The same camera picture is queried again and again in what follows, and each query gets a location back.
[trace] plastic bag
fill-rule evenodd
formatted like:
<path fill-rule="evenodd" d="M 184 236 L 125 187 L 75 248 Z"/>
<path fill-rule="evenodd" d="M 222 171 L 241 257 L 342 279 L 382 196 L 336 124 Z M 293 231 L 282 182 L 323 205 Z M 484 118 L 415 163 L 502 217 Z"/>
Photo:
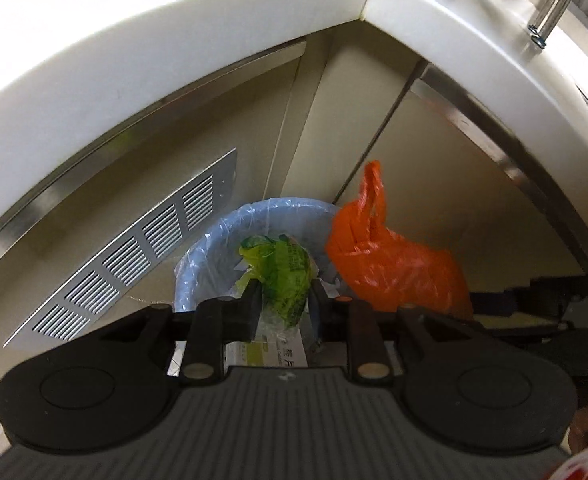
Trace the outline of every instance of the plastic bag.
<path fill-rule="evenodd" d="M 263 309 L 276 314 L 285 329 L 298 325 L 312 282 L 307 251 L 286 235 L 276 240 L 258 235 L 243 240 L 238 253 L 250 267 L 236 288 L 245 290 L 257 278 L 263 283 Z"/>
<path fill-rule="evenodd" d="M 325 253 L 332 219 L 338 212 L 332 204 L 305 198 L 271 198 L 247 204 L 209 227 L 174 270 L 177 312 L 194 310 L 209 298 L 226 296 L 244 270 L 238 248 L 251 235 L 277 238 L 286 233 L 314 259 L 319 277 L 333 283 L 337 272 Z"/>
<path fill-rule="evenodd" d="M 341 277 L 376 310 L 404 303 L 471 319 L 462 271 L 449 251 L 413 243 L 385 227 L 386 199 L 378 160 L 365 167 L 359 198 L 335 216 L 325 249 Z"/>

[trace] crumpled green wrapper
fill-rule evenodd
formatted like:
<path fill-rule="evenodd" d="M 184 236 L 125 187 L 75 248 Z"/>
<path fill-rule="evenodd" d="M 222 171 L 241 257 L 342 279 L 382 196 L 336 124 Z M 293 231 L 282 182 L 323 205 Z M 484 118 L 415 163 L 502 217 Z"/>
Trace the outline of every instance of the crumpled green wrapper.
<path fill-rule="evenodd" d="M 257 235 L 243 240 L 238 253 L 249 268 L 236 289 L 245 290 L 249 280 L 257 278 L 263 283 L 263 310 L 277 314 L 286 328 L 295 327 L 312 281 L 308 252 L 286 235 L 277 240 Z"/>

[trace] air vent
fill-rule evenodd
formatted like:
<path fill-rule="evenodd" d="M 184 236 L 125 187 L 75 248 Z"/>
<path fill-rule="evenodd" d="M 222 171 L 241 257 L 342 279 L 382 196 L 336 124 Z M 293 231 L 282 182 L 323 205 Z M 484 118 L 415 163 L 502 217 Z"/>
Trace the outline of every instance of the air vent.
<path fill-rule="evenodd" d="M 88 322 L 89 318 L 57 304 L 32 330 L 39 334 L 68 341 L 78 334 Z"/>
<path fill-rule="evenodd" d="M 183 195 L 183 208 L 188 229 L 194 229 L 213 211 L 212 177 L 208 177 Z"/>
<path fill-rule="evenodd" d="M 136 238 L 132 237 L 116 249 L 103 265 L 125 285 L 131 285 L 141 277 L 150 263 Z"/>
<path fill-rule="evenodd" d="M 227 204 L 235 169 L 232 150 L 141 216 L 63 283 L 5 345 L 51 348 L 89 328 L 172 250 L 196 241 L 196 228 Z"/>
<path fill-rule="evenodd" d="M 174 204 L 170 204 L 143 227 L 143 234 L 156 256 L 163 256 L 173 249 L 181 239 L 181 226 L 178 223 Z"/>

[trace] white countertop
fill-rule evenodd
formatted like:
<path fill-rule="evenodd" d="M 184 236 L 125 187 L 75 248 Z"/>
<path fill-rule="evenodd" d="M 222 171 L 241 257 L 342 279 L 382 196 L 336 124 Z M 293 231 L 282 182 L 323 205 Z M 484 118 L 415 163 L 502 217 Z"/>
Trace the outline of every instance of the white countertop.
<path fill-rule="evenodd" d="M 477 97 L 588 226 L 588 57 L 562 31 L 539 51 L 502 0 L 0 0 L 0 216 L 161 97 L 358 18 Z"/>

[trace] trash can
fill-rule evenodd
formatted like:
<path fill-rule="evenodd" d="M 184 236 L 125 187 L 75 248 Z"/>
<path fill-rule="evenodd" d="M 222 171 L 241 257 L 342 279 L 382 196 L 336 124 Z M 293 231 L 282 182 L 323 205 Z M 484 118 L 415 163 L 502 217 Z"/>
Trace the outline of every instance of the trash can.
<path fill-rule="evenodd" d="M 241 275 L 238 248 L 251 235 L 293 237 L 314 259 L 319 277 L 333 283 L 338 276 L 325 253 L 325 243 L 338 208 L 307 198 L 271 198 L 247 204 L 210 227 L 176 266 L 177 312 L 195 310 L 209 298 L 226 296 Z"/>

